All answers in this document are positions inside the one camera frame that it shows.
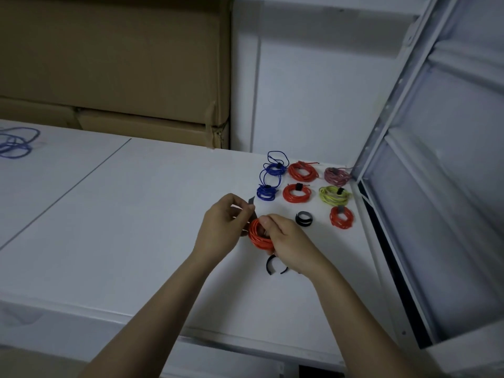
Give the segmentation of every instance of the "person's left hand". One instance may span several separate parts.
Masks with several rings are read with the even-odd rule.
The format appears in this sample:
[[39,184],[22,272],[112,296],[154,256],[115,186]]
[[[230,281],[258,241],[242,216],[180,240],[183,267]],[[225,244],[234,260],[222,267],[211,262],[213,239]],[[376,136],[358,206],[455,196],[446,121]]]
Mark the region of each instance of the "person's left hand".
[[205,213],[192,255],[215,267],[233,250],[240,236],[247,235],[249,221],[256,218],[254,210],[252,204],[232,193],[222,197]]

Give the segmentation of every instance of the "cardboard box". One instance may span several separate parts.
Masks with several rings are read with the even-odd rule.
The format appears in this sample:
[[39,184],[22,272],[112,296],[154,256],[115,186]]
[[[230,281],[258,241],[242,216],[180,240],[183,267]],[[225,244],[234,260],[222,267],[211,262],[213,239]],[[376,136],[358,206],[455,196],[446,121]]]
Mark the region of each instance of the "cardboard box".
[[0,98],[0,119],[46,124],[48,126],[81,128],[75,109],[69,106],[50,105]]
[[77,119],[81,127],[88,131],[229,149],[229,125],[227,124],[211,127],[198,123],[96,110],[79,111]]
[[0,96],[219,126],[230,0],[0,0]]

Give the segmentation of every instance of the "red coiled cable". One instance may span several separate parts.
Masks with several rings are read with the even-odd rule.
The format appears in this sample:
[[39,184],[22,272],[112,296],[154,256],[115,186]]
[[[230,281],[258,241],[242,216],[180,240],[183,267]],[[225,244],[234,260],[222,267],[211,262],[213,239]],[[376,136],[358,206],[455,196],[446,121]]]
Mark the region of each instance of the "red coiled cable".
[[[308,188],[306,185],[302,184],[301,189],[297,189],[298,184],[289,184],[287,185],[286,188],[284,188],[282,195],[284,199],[289,202],[289,203],[306,203],[309,199],[310,196],[312,195],[312,190]],[[303,191],[305,194],[298,196],[298,195],[293,195],[292,191],[298,190],[298,191]]]
[[[292,163],[287,170],[289,171],[290,176],[292,176],[297,181],[304,181],[304,182],[314,181],[315,179],[318,178],[318,172],[317,170],[314,169],[312,164],[318,164],[318,162],[305,163],[299,161],[296,163]],[[303,175],[299,172],[300,170],[305,170],[308,172],[308,174]]]
[[338,207],[333,207],[331,209],[331,214],[329,215],[329,218],[331,219],[331,224],[334,225],[337,228],[341,229],[348,229],[352,226],[353,220],[354,220],[354,215],[352,214],[352,211],[350,211],[348,208],[344,207],[343,214],[346,216],[346,220],[343,220],[340,218],[338,214]]
[[275,251],[275,247],[273,246],[273,241],[271,241],[271,239],[268,239],[267,237],[262,237],[258,234],[259,227],[261,227],[261,223],[259,223],[259,219],[255,219],[250,223],[250,225],[249,225],[249,239],[250,239],[250,241],[252,241],[252,244],[255,245],[259,249]]
[[337,187],[343,187],[352,178],[346,170],[350,170],[350,168],[326,168],[324,171],[324,179],[327,183],[331,183]]

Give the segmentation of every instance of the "curved black strap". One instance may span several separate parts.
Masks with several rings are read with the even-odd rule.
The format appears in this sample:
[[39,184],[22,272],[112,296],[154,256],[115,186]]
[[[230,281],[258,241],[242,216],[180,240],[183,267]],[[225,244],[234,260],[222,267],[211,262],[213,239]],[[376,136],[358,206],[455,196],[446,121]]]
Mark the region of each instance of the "curved black strap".
[[[300,218],[301,215],[308,216],[308,219],[302,219]],[[313,215],[310,212],[307,211],[301,211],[296,214],[296,222],[301,226],[301,227],[310,227],[313,223]]]
[[[266,261],[266,271],[268,272],[268,274],[271,276],[273,274],[273,272],[270,271],[270,261],[273,260],[276,256],[274,254],[272,254],[269,258],[268,258],[268,261]],[[289,270],[288,267],[285,268],[285,270],[283,272],[280,272],[280,274],[284,274],[285,272],[287,272]]]

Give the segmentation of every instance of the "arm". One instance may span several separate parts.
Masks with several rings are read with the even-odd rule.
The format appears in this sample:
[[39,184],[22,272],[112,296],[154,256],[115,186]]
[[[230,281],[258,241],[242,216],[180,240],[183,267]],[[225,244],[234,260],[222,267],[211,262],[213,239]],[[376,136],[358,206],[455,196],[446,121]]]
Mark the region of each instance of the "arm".
[[254,206],[233,194],[215,203],[191,255],[79,377],[158,378],[203,283],[236,246],[253,213]]
[[421,378],[352,287],[292,220],[261,216],[276,255],[312,281],[349,372],[355,378]]

